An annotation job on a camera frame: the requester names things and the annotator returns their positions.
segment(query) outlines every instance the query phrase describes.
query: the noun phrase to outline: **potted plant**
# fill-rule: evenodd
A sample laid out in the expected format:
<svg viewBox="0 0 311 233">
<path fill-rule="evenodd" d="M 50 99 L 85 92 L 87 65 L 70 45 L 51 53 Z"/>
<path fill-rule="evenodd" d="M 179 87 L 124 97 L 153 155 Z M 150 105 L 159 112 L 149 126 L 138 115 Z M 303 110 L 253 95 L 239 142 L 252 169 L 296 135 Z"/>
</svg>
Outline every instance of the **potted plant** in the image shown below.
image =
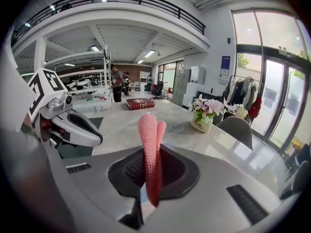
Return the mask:
<svg viewBox="0 0 311 233">
<path fill-rule="evenodd" d="M 202 95 L 191 104 L 189 109 L 192 112 L 193 118 L 190 125 L 198 131 L 207 133 L 213 124 L 215 115 L 224 114 L 226 112 L 225 106 L 220 101 L 211 99 L 203 99 Z"/>
</svg>

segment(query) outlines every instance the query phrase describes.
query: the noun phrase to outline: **sign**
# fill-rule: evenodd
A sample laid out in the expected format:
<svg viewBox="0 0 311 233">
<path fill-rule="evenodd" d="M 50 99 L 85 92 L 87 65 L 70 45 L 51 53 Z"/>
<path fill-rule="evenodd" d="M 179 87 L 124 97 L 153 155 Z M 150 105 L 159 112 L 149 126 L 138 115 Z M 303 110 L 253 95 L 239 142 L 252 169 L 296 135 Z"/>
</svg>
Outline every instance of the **sign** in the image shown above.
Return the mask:
<svg viewBox="0 0 311 233">
<path fill-rule="evenodd" d="M 223 56 L 220 74 L 228 76 L 229 75 L 229 68 L 230 68 L 230 56 Z"/>
<path fill-rule="evenodd" d="M 39 68 L 28 82 L 28 86 L 35 92 L 36 97 L 28 114 L 31 122 L 34 121 L 38 111 L 54 98 L 60 99 L 68 90 L 61 82 L 56 72 Z"/>
</svg>

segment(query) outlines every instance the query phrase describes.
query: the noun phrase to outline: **pink crochet object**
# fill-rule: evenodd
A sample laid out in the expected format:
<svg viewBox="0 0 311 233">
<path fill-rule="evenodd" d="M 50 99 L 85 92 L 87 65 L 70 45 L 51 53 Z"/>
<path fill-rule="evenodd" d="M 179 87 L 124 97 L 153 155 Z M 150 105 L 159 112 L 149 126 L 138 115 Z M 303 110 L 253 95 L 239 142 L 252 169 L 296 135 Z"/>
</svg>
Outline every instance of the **pink crochet object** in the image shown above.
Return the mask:
<svg viewBox="0 0 311 233">
<path fill-rule="evenodd" d="M 162 187 L 160 144 L 166 123 L 157 123 L 152 114 L 143 115 L 138 121 L 138 131 L 145 154 L 146 190 L 150 203 L 157 207 L 159 190 Z"/>
</svg>

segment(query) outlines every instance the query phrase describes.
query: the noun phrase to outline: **book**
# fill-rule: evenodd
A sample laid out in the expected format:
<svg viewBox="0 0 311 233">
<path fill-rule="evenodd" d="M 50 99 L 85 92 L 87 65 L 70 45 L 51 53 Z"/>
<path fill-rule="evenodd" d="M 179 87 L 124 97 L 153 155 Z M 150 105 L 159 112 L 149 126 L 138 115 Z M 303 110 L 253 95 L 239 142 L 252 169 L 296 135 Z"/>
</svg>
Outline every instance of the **book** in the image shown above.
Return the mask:
<svg viewBox="0 0 311 233">
<path fill-rule="evenodd" d="M 132 111 L 155 107 L 156 103 L 151 99 L 127 99 L 126 105 Z"/>
</svg>

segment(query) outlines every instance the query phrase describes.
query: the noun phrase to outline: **metal railing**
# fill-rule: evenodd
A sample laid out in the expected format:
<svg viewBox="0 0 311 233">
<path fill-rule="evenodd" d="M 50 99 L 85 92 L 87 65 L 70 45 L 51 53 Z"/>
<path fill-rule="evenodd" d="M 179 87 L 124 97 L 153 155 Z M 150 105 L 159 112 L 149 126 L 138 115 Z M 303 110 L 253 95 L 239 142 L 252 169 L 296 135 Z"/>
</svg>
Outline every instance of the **metal railing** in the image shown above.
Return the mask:
<svg viewBox="0 0 311 233">
<path fill-rule="evenodd" d="M 17 31 L 14 31 L 12 35 L 12 45 L 22 38 L 31 27 L 45 19 L 70 8 L 96 2 L 127 2 L 152 7 L 182 20 L 204 35 L 205 25 L 202 22 L 187 11 L 165 0 L 59 0 L 39 11 L 27 20 Z"/>
</svg>

